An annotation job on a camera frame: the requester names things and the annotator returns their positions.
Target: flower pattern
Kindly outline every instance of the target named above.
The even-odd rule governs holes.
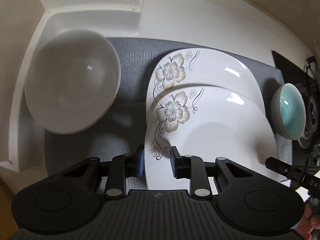
[[[164,122],[165,131],[170,133],[177,130],[179,123],[189,120],[190,113],[188,107],[185,106],[188,97],[185,92],[176,94],[173,101],[169,101],[165,107],[160,107],[156,110],[157,119]]]
[[[186,72],[182,66],[184,58],[181,53],[169,57],[168,61],[161,67],[159,66],[155,70],[156,79],[162,81],[162,87],[164,90],[172,88],[174,82],[181,82],[186,77]]]
[[[192,55],[191,51],[187,51],[185,56],[184,56],[186,61],[192,59],[192,57],[193,57],[193,55]]]
[[[155,140],[153,140],[150,143],[151,146],[151,152],[153,153],[153,157],[159,156],[161,154],[160,152],[160,148],[158,147],[158,145],[155,143]]]
[[[191,100],[192,98],[194,98],[197,95],[197,90],[195,89],[191,89],[188,93],[188,98]]]

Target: teal glaze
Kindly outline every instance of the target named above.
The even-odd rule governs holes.
[[[284,86],[280,93],[280,115],[289,137],[300,137],[305,126],[305,106],[296,88]]]
[[[306,109],[299,90],[287,83],[277,89],[270,104],[273,128],[282,137],[299,139],[306,125]]]

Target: gray mat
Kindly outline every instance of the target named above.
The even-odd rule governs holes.
[[[85,131],[73,135],[45,132],[45,160],[49,176],[91,156],[97,156],[101,161],[110,161],[116,155],[133,153],[139,144],[144,143],[147,129],[146,93],[150,76],[158,61],[177,49],[205,48],[153,39],[109,40],[121,60],[121,83],[117,97],[109,111]],[[225,53],[240,60],[251,70],[261,89],[269,119],[271,97],[284,83],[281,71],[247,57]],[[280,159],[292,164],[291,141],[276,134],[276,142]],[[146,189],[145,177],[127,179],[127,190],[131,188]]]

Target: white plate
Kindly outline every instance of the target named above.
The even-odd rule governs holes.
[[[147,90],[147,123],[163,96],[197,85],[222,87],[244,95],[265,114],[258,83],[243,63],[214,49],[180,49],[163,57],[152,73]]]
[[[181,155],[196,155],[206,162],[226,157],[271,179],[268,157],[278,158],[268,120],[248,98],[218,87],[189,87],[164,96],[150,116],[145,139],[148,189],[189,189],[188,179],[175,179],[170,146]]]

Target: silver bolt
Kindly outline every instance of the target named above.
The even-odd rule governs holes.
[[[111,188],[111,189],[108,189],[106,193],[110,197],[118,197],[122,194],[122,191],[119,190],[118,188]]]
[[[210,191],[205,189],[205,188],[198,188],[195,190],[195,194],[198,196],[198,197],[206,197],[210,194]]]

